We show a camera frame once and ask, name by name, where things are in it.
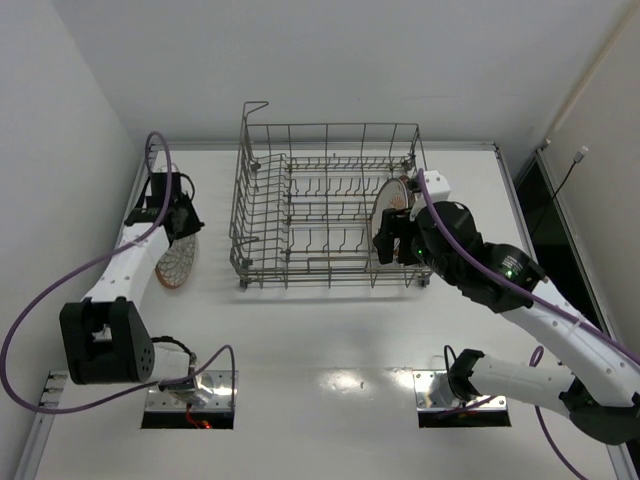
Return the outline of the white plate with orange sunburst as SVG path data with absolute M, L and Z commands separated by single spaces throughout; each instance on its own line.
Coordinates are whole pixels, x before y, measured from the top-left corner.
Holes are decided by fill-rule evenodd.
M 407 175 L 387 180 L 374 200 L 370 220 L 371 250 L 380 264 L 390 264 L 398 258 L 400 240 L 392 236 L 392 228 L 397 214 L 410 210 L 414 204 L 415 195 L 408 188 L 409 180 Z

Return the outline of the floral plate with orange rim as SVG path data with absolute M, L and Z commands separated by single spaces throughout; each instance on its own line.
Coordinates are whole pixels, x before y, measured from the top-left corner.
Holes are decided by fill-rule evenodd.
M 175 240 L 155 266 L 155 275 L 166 289 L 183 286 L 191 275 L 197 253 L 197 236 Z

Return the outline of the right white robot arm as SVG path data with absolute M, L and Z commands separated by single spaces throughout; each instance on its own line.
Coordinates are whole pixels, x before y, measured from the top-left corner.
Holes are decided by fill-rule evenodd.
M 503 395 L 554 411 L 604 444 L 638 439 L 638 363 L 589 329 L 522 250 L 484 241 L 466 206 L 440 201 L 434 207 L 449 236 L 475 261 L 454 249 L 427 208 L 417 214 L 388 208 L 374 228 L 380 262 L 426 265 L 464 297 L 527 331 L 562 363 L 538 369 L 465 349 L 448 369 L 443 398 Z

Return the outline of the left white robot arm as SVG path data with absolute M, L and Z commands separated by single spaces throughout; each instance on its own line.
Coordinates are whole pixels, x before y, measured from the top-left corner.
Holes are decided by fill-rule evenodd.
M 154 382 L 185 403 L 205 402 L 196 354 L 170 336 L 151 336 L 139 312 L 152 279 L 175 290 L 192 272 L 204 224 L 195 192 L 182 188 L 189 180 L 180 172 L 152 174 L 124 221 L 123 251 L 81 301 L 63 306 L 59 321 L 75 384 Z

